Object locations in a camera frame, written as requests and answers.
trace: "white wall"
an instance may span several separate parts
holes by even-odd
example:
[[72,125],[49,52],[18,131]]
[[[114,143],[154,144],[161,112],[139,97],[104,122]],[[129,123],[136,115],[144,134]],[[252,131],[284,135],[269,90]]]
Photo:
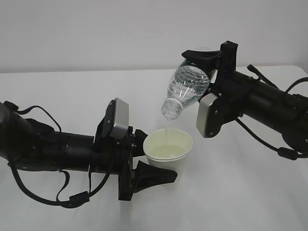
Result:
[[307,0],[2,0],[0,72],[176,67],[239,44],[238,64],[308,71]]

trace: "cup rim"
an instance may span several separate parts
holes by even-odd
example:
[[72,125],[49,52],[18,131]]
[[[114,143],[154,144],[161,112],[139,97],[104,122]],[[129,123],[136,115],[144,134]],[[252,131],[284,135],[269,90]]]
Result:
[[187,156],[188,152],[189,152],[189,151],[192,149],[192,147],[193,147],[193,139],[192,139],[191,135],[188,134],[186,131],[180,130],[180,129],[178,129],[178,128],[170,128],[170,130],[177,130],[177,131],[183,132],[183,133],[185,133],[185,134],[187,135],[187,137],[190,138],[190,140],[191,140],[191,145],[190,145],[188,151],[184,152],[183,154],[181,154],[181,155],[179,155],[179,156],[176,156],[176,157],[169,157],[169,158],[153,157],[153,156],[148,155],[148,154],[144,151],[144,144],[145,144],[147,138],[150,137],[152,134],[154,134],[154,133],[156,133],[156,132],[159,132],[159,131],[162,131],[162,130],[165,130],[165,128],[156,130],[156,131],[152,132],[150,135],[148,135],[148,136],[145,138],[145,140],[144,140],[144,142],[143,142],[143,152],[144,152],[144,155],[145,155],[147,158],[149,158],[149,159],[151,159],[151,160],[154,160],[154,161],[157,161],[157,162],[170,162],[170,161],[176,161],[176,160],[180,160],[180,159],[184,158],[185,156]]

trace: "plastic water bottle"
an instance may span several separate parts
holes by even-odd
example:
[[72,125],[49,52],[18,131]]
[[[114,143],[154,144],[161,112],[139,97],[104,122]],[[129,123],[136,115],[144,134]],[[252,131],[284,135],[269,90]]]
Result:
[[214,71],[206,74],[195,64],[184,60],[169,82],[162,107],[163,116],[168,120],[178,118],[184,108],[197,102],[205,93],[213,75]]

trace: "white paper cup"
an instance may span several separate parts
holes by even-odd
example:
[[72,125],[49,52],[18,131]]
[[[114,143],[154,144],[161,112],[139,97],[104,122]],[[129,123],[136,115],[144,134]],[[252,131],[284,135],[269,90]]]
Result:
[[150,165],[176,171],[178,176],[180,176],[184,169],[186,156],[193,146],[193,139],[188,133],[179,129],[168,128],[167,132],[168,144],[183,148],[183,153],[170,158],[151,156],[151,151],[154,148],[166,144],[166,130],[161,129],[153,132],[144,140],[144,154],[148,158]]

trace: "table surface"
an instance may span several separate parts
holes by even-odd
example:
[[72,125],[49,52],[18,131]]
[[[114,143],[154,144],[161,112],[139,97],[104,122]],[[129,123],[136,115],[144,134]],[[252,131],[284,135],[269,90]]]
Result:
[[[296,66],[259,70],[285,90],[307,74]],[[0,74],[0,100],[21,109],[41,105],[63,131],[94,135],[108,103],[115,97],[130,106],[130,125],[146,133],[165,128],[160,108],[174,70],[52,72]],[[245,68],[238,68],[245,74]],[[307,85],[294,89],[304,94]],[[161,185],[117,200],[117,176],[111,176],[89,203],[76,209],[43,205],[17,187],[6,160],[0,160],[0,230],[74,231],[306,231],[308,229],[308,160],[290,161],[255,141],[235,122],[203,139],[195,127],[198,104],[184,110],[171,127],[188,132],[194,146],[177,185]],[[40,110],[28,117],[53,123]],[[243,121],[274,146],[281,135],[244,116]],[[64,176],[55,172],[20,172],[25,185],[47,199]],[[93,174],[93,187],[103,175]],[[84,172],[71,172],[62,200],[88,189]]]

